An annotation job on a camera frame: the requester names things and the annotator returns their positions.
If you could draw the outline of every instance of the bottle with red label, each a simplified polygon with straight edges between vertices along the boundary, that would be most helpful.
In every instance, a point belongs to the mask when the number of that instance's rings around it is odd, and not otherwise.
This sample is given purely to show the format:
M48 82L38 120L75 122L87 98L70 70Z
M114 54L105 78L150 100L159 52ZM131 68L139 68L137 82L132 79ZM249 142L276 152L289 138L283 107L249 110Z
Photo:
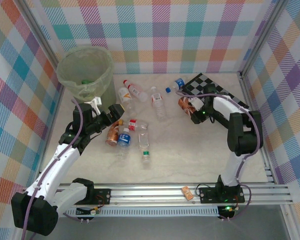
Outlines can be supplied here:
M143 91L143 89L134 83L129 82L128 80L124 80L123 84L127 89L129 89L129 92L135 96L137 99L140 100L140 102L145 102L148 100L148 94Z
M140 130L147 130L148 123L146 121L140 119L130 119L128 128L130 131L140 131Z
M156 116L159 121L164 121L167 119L167 112L164 104L164 99L162 95L158 92L155 86L151 87L151 102L155 109Z

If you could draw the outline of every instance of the checkered board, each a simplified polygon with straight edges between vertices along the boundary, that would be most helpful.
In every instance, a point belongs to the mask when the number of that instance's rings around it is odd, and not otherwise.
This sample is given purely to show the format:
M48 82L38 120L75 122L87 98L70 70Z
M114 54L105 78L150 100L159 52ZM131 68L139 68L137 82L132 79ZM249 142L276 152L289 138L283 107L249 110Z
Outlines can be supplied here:
M182 87L182 91L189 94L189 95L201 95L204 94L204 86L207 84L214 84L216 90L218 93L225 93L231 97L233 101L235 101L240 106L244 107L245 109L248 109L249 106L246 105L243 101L241 101L239 98L232 95L230 92L225 90L223 87L221 87L219 84L212 81L207 76L203 75L202 73L198 74L195 78L193 78L191 81L189 81L186 85Z

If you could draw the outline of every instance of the small wooden block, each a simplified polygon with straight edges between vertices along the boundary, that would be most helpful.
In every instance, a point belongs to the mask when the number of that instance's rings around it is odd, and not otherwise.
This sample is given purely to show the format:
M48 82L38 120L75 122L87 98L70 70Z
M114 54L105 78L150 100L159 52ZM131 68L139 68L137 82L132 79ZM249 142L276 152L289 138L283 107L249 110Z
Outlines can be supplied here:
M181 188L181 191L183 192L185 198L186 198L188 201L194 198L194 196L193 196L192 193L190 192L190 189L189 189L187 186L184 186L183 188Z

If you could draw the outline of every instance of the bottle with blue label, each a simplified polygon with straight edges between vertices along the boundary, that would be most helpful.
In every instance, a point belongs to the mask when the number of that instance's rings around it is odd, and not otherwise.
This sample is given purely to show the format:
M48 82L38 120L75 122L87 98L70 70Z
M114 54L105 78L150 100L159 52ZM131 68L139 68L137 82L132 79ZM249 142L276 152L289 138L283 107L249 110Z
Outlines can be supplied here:
M177 80L173 81L169 87L165 89L166 93L170 93L171 91L178 91L182 86L185 85L185 81L182 78L178 78Z
M120 147L119 157L122 159L126 158L128 155L128 147L130 145L131 137L129 135L129 128L124 128L123 133L119 135L117 145Z

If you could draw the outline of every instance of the white floor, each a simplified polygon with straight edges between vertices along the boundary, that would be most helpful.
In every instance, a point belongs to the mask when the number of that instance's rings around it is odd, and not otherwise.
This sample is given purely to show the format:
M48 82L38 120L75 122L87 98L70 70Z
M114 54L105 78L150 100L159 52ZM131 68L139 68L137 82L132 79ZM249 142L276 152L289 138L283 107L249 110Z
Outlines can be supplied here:
M234 73L206 74L241 100L243 94ZM137 134L132 133L129 155L124 165L119 164L116 149L105 144L108 130L91 141L82 156L73 164L62 183L75 178L85 178L94 183L214 183L224 170L230 151L227 146L227 129L217 121L207 120L195 125L178 106L179 96L165 94L170 82L182 77L191 80L196 74L130 74L114 75L116 89L123 87L123 80L140 84L146 91L157 86L163 93L169 119L158 122L150 101L136 102L137 119L149 122L151 164L144 167L138 149ZM74 109L72 95L65 90L59 113L52 130L42 168L55 153L58 141L69 122ZM247 163L243 182L267 182L261 154Z

